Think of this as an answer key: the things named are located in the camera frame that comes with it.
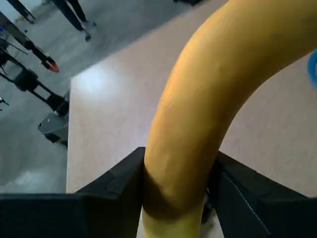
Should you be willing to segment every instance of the black pants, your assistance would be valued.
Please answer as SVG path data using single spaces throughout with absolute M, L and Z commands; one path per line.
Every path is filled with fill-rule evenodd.
M 74 11 L 76 15 L 79 17 L 82 21 L 87 21 L 86 16 L 83 12 L 83 9 L 79 5 L 78 0 L 53 0 L 57 8 L 64 14 L 64 16 L 68 19 L 68 21 L 79 31 L 84 30 L 83 26 L 79 22 L 78 18 L 74 14 L 74 12 L 70 9 L 67 2 L 68 1 L 72 7 L 74 8 Z

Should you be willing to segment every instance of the black metal stand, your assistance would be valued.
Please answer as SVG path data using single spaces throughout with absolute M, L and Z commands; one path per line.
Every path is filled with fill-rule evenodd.
M 51 57 L 45 55 L 44 52 L 24 35 L 2 12 L 0 12 L 0 27 L 5 29 L 13 38 L 23 45 L 23 47 L 32 51 L 46 69 L 59 72 L 56 62 Z
M 34 24 L 36 20 L 32 13 L 19 1 L 19 0 L 7 0 L 14 8 L 17 10 L 28 22 Z

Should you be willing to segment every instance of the white sneaker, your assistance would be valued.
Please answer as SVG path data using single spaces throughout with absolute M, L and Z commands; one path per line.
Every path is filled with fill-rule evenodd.
M 85 35 L 85 41 L 86 41 L 86 42 L 88 42 L 88 41 L 91 40 L 91 35 L 89 34 L 88 31 L 83 30 L 83 31 L 81 31 L 81 32 L 82 32 L 83 35 Z

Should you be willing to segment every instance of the person's leg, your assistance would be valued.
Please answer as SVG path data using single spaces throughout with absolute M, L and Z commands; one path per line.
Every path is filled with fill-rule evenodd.
M 74 8 L 74 11 L 76 13 L 76 15 L 78 16 L 78 18 L 82 21 L 87 21 L 87 18 L 85 16 L 85 13 L 83 11 L 83 9 L 81 8 L 78 0 L 68 0 L 68 2 L 72 5 L 72 7 Z
M 89 28 L 96 26 L 96 23 L 94 21 L 91 22 L 91 21 L 87 20 L 85 13 L 84 13 L 82 7 L 80 6 L 78 0 L 67 0 L 67 1 L 74 8 L 74 11 L 75 11 L 76 15 L 78 16 L 78 18 L 80 20 L 82 20 L 85 29 L 89 29 Z
M 84 31 L 83 26 L 79 22 L 74 12 L 68 6 L 66 0 L 53 0 L 57 8 L 64 14 L 68 21 L 79 31 Z

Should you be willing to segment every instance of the shoe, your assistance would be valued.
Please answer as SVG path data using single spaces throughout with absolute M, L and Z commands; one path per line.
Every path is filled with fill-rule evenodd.
M 85 41 L 86 42 L 90 41 L 91 40 L 91 35 L 89 34 L 89 32 L 86 31 L 86 30 L 83 30 L 82 32 L 83 32 L 82 34 L 85 35 Z
M 90 29 L 97 26 L 97 24 L 94 21 L 83 21 L 83 25 L 85 29 Z

